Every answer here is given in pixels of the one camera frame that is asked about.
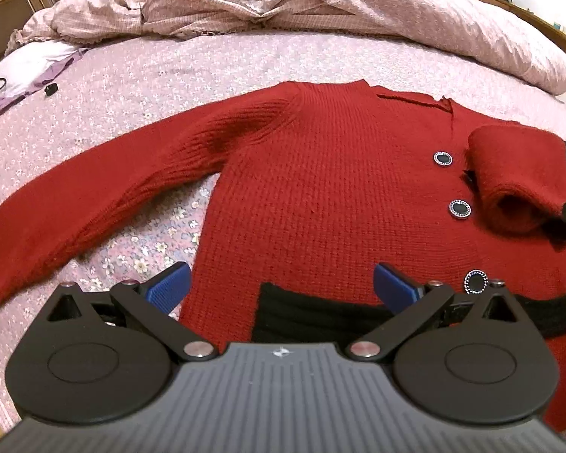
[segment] gray plastic base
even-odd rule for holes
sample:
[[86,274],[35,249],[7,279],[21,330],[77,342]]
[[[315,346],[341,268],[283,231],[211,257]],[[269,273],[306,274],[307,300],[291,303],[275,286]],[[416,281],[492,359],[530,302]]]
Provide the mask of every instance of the gray plastic base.
[[532,419],[470,428],[424,414],[381,367],[333,344],[231,344],[184,365],[145,409],[94,427],[25,419],[0,453],[566,453]]

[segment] blanket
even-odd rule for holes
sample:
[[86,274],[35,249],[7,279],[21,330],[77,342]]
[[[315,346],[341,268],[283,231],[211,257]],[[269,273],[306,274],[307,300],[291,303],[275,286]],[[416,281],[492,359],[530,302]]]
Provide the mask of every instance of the blanket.
[[517,16],[477,0],[61,0],[14,31],[6,54],[50,39],[89,45],[252,29],[400,36],[474,58],[553,95],[566,92],[566,54]]

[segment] ribbed knit fabric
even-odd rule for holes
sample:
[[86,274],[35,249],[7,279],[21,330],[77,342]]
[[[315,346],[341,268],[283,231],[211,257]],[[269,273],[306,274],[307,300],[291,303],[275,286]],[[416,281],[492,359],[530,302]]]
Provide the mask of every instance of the ribbed knit fabric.
[[[452,165],[437,165],[437,151]],[[377,304],[380,261],[457,290],[480,269],[530,298],[566,293],[566,240],[540,228],[563,216],[565,143],[359,81],[283,83],[204,105],[38,177],[0,207],[0,302],[157,193],[219,171],[180,320],[220,348],[251,338],[261,283]],[[470,204],[468,219],[451,216],[456,199]],[[566,336],[548,342],[561,367],[548,418],[565,428]]]

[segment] blue object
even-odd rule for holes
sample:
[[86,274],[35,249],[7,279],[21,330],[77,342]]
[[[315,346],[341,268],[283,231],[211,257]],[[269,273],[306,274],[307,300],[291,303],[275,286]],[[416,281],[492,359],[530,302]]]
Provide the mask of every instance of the blue object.
[[191,290],[191,268],[184,262],[178,262],[166,271],[163,278],[155,282],[151,279],[147,283],[146,301],[169,314]]
[[386,264],[377,264],[373,271],[373,290],[393,314],[399,314],[421,298],[419,287]]

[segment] sweater sleeve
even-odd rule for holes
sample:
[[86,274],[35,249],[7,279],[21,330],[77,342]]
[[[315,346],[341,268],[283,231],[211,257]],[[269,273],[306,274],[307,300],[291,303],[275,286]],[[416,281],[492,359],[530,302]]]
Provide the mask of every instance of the sweater sleeve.
[[525,234],[550,219],[566,222],[566,142],[519,123],[489,124],[468,139],[486,221]]
[[156,194],[222,170],[294,113],[281,83],[202,105],[96,146],[0,206],[0,303],[126,224]]

